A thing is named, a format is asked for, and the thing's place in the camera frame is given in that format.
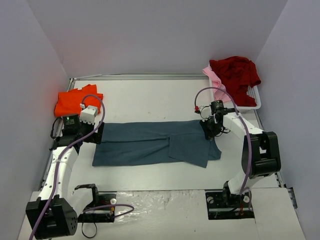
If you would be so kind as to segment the blue-grey t shirt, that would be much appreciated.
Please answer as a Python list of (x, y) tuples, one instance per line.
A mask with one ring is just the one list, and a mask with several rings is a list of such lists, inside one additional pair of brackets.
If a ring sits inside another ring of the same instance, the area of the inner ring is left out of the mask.
[(94, 167), (141, 166), (184, 162), (206, 168), (221, 158), (199, 120), (107, 123), (95, 148)]

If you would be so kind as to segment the orange t shirt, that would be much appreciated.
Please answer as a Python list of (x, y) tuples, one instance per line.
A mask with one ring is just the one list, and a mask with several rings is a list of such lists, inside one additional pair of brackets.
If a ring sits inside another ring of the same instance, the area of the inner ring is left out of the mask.
[(95, 95), (103, 100), (104, 95), (97, 92), (96, 84), (88, 84), (81, 89), (71, 89), (65, 92), (58, 93), (58, 100), (54, 109), (56, 118), (70, 114), (80, 114), (82, 100), (87, 95)]

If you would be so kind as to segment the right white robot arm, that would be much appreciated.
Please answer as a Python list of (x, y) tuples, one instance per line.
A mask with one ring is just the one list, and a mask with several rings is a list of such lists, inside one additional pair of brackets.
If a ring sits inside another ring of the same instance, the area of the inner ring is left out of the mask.
[(200, 121), (205, 139), (212, 140), (228, 130), (243, 141), (241, 170), (225, 182), (221, 195), (222, 202), (232, 207), (255, 183), (281, 170), (278, 136), (255, 127), (236, 108), (225, 107), (221, 100), (211, 102), (209, 107), (211, 115)]

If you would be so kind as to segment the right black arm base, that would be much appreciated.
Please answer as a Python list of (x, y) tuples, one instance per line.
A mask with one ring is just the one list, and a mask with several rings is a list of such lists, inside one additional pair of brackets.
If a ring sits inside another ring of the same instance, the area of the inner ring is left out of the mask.
[(251, 191), (244, 195), (232, 196), (231, 202), (227, 203), (221, 189), (206, 190), (205, 200), (207, 217), (209, 220), (241, 220), (254, 219), (255, 214), (252, 206)]

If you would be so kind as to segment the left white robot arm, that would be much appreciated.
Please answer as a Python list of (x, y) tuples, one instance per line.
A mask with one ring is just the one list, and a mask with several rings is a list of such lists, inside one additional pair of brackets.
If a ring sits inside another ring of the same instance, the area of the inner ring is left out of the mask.
[(83, 143), (100, 144), (104, 123), (95, 125), (96, 113), (62, 117), (61, 136), (55, 138), (52, 161), (40, 194), (27, 203), (25, 213), (32, 232), (30, 239), (45, 240), (72, 236), (77, 231), (78, 217), (85, 207), (97, 208), (101, 197), (95, 184), (78, 185), (71, 196), (68, 187), (73, 166)]

